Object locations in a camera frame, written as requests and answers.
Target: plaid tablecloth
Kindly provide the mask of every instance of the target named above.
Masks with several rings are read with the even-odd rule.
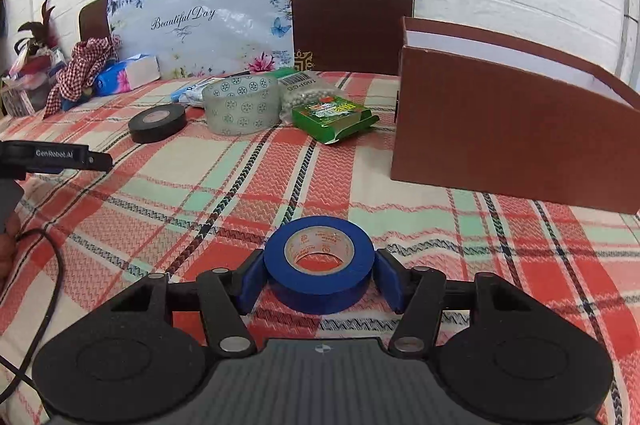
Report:
[[[166,103],[177,81],[95,98],[45,121],[13,121],[0,139],[89,144],[114,161],[106,175],[69,171],[24,183],[18,207],[24,228],[47,229],[65,258],[64,295],[46,338],[148,272],[168,271],[179,281],[212,267],[233,268],[281,224],[329,214],[356,223],[404,264],[430,265],[460,280],[495,272],[553,308],[605,344],[614,360],[615,380],[600,420],[640,424],[640,219],[393,182],[398,78],[323,76],[372,107],[380,116],[374,131],[332,146],[286,127],[223,137],[209,132],[202,110],[191,108],[178,135],[134,144],[127,122]],[[16,365],[43,317],[55,270],[46,242],[21,244],[0,296],[0,353]],[[322,317],[287,309],[266,288],[245,322],[260,343],[267,337],[388,341],[398,319],[372,284],[355,306]],[[176,320],[202,338],[197,315]],[[466,325],[468,313],[447,312],[438,340]],[[14,425],[46,420],[24,384],[4,415]]]

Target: blue electrical tape roll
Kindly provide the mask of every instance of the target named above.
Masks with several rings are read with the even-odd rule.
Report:
[[[342,264],[328,272],[296,264],[312,253],[334,255]],[[277,299],[313,315],[337,313],[356,304],[367,291],[374,258],[373,244],[361,228],[326,215],[283,225],[264,247],[264,265]]]

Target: pink flower print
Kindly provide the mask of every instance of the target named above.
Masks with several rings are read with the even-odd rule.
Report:
[[[125,70],[119,71],[116,78],[118,80],[116,93],[126,93],[127,91],[131,91],[131,86],[129,85],[129,79],[127,79],[127,72]]]
[[[273,56],[267,55],[265,52],[262,52],[259,57],[256,57],[254,61],[249,64],[249,71],[251,71],[251,73],[271,71],[275,68]]]

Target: tape roll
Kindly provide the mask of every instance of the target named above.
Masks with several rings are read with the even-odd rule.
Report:
[[[131,139],[136,144],[160,142],[187,125],[187,115],[180,104],[156,106],[129,120]]]
[[[338,257],[330,271],[312,271],[298,261],[313,253]],[[327,315],[353,306],[369,285],[375,252],[359,227],[326,215],[302,217],[283,225],[264,247],[264,265],[273,293],[289,308]]]
[[[216,81],[203,89],[202,101],[209,130],[216,134],[249,134],[280,122],[278,79],[269,74]]]

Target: plastic bag of beads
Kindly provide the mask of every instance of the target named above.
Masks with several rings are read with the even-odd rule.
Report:
[[[298,106],[315,104],[324,97],[340,96],[345,98],[343,91],[327,84],[313,71],[300,71],[279,80],[280,101],[282,110],[280,119],[285,124],[291,124],[291,110]]]

